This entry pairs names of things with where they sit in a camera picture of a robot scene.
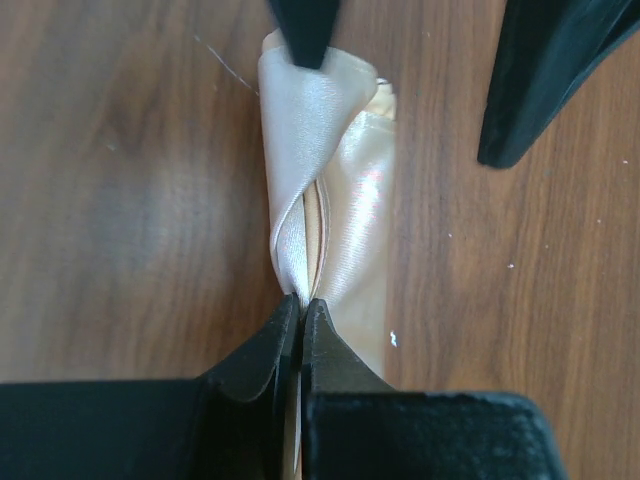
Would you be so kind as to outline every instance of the wood grain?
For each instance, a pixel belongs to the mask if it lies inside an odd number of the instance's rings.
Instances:
[[[640,37],[491,171],[503,9],[350,0],[340,20],[399,93],[387,371],[528,395],[572,478],[640,478]],[[264,322],[271,28],[263,0],[2,2],[1,380],[195,375]]]

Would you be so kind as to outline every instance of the wooden table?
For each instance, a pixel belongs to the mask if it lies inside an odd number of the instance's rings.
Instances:
[[[511,390],[580,479],[640,478],[640,36],[514,169],[475,163],[504,0],[350,0],[399,92],[387,373]],[[264,0],[4,0],[0,379],[195,375],[280,292]]]

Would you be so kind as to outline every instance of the white speck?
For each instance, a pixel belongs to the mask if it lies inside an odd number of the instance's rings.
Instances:
[[[218,61],[222,64],[222,66],[225,68],[225,70],[227,70],[227,72],[229,72],[231,75],[233,75],[234,77],[236,77],[236,79],[243,84],[245,87],[247,87],[248,89],[252,90],[253,93],[255,93],[256,95],[258,95],[258,92],[255,91],[253,89],[253,87],[251,85],[249,85],[244,78],[242,78],[240,75],[238,75],[236,72],[233,71],[233,69],[227,65],[227,62],[225,62],[222,57],[220,55],[218,55],[218,52],[216,52],[213,47],[211,45],[207,45],[207,49],[213,54],[214,57],[216,57],[218,59]]]

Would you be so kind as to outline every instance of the brown wooden surface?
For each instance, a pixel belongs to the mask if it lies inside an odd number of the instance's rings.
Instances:
[[[640,478],[640,36],[495,172],[475,153],[503,9],[341,19],[399,92],[388,374],[528,395],[573,478]],[[265,320],[271,28],[264,0],[2,2],[0,380],[194,375]]]

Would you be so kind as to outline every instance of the white satin fabric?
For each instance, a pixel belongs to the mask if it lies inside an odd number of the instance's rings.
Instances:
[[[336,331],[384,373],[395,97],[363,60],[329,49],[294,66],[277,34],[259,63],[271,257],[285,293],[324,299]]]

